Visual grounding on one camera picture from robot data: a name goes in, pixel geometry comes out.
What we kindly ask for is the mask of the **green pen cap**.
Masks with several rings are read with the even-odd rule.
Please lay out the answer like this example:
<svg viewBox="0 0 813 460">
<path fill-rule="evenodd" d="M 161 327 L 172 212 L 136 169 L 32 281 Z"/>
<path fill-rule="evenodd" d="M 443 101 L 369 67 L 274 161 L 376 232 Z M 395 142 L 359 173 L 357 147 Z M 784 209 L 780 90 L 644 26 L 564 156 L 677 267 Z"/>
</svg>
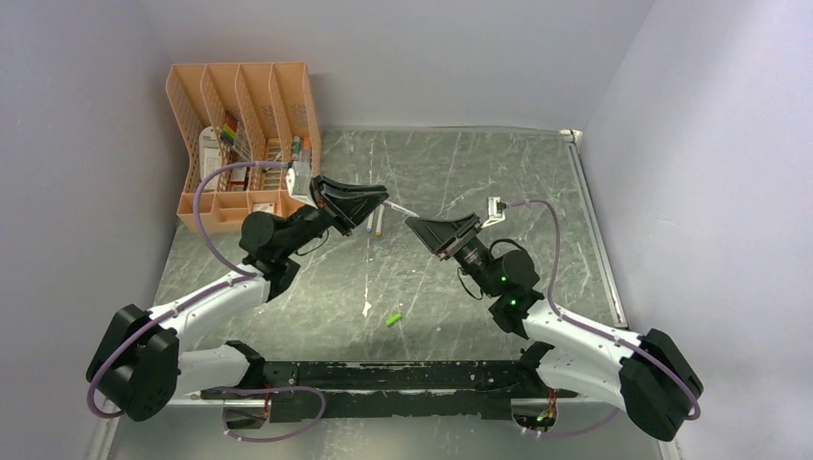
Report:
<svg viewBox="0 0 813 460">
<path fill-rule="evenodd" d="M 396 313 L 396 314 L 394 314 L 394 315 L 392 315 L 392 316 L 390 316 L 389 318 L 386 319 L 385 325 L 386 325 L 387 328 L 391 328 L 395 324 L 397 324 L 402 318 L 403 318 L 403 316 L 400 313 Z"/>
</svg>

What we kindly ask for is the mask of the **white pen blue tip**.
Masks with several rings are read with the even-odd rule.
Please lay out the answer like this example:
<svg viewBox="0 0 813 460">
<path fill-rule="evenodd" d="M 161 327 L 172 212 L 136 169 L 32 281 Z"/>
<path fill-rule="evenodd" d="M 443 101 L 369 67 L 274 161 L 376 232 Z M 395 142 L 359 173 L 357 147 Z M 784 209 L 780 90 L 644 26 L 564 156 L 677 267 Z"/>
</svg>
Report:
<svg viewBox="0 0 813 460">
<path fill-rule="evenodd" d="M 366 221 L 366 226 L 365 226 L 365 231 L 366 231 L 367 233 L 369 233 L 369 234 L 372 234 L 372 233 L 373 233 L 373 230 L 374 230 L 374 225 L 375 225 L 375 215 L 374 215 L 374 214 L 371 214 L 371 215 L 369 215 L 369 216 L 368 216 L 368 218 L 367 218 L 367 221 Z"/>
</svg>

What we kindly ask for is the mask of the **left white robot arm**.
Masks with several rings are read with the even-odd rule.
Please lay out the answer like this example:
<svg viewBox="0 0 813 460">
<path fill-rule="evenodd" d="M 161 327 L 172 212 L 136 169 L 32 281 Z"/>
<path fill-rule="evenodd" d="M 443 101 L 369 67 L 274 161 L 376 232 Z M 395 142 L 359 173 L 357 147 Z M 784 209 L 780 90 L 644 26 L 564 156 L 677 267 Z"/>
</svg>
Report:
<svg viewBox="0 0 813 460">
<path fill-rule="evenodd" d="M 249 213 L 239 240 L 244 259 L 218 280 L 149 310 L 115 312 L 85 375 L 94 415 L 141 422 L 174 396 L 215 390 L 250 399 L 267 388 L 264 359 L 241 341 L 190 348 L 221 322 L 284 293 L 300 269 L 292 255 L 330 230 L 351 235 L 389 197 L 383 185 L 323 175 L 311 179 L 308 195 L 310 203 L 286 218 Z"/>
</svg>

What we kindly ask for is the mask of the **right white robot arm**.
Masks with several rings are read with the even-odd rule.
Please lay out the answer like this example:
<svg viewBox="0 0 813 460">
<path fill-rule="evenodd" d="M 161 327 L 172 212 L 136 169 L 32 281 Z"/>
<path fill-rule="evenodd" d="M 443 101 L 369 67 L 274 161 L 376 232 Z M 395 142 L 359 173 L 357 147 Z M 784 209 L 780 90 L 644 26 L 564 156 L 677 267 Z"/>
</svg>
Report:
<svg viewBox="0 0 813 460">
<path fill-rule="evenodd" d="M 405 224 L 432 255 L 455 260 L 493 299 L 489 312 L 501 330 L 541 345 L 541 356 L 517 373 L 525 395 L 539 397 L 552 387 L 599 400 L 665 442 L 694 416 L 703 384 L 668 334 L 616 329 L 558 306 L 536 290 L 540 276 L 528 251 L 510 241 L 511 250 L 494 255 L 478 237 L 475 214 L 408 217 Z"/>
</svg>

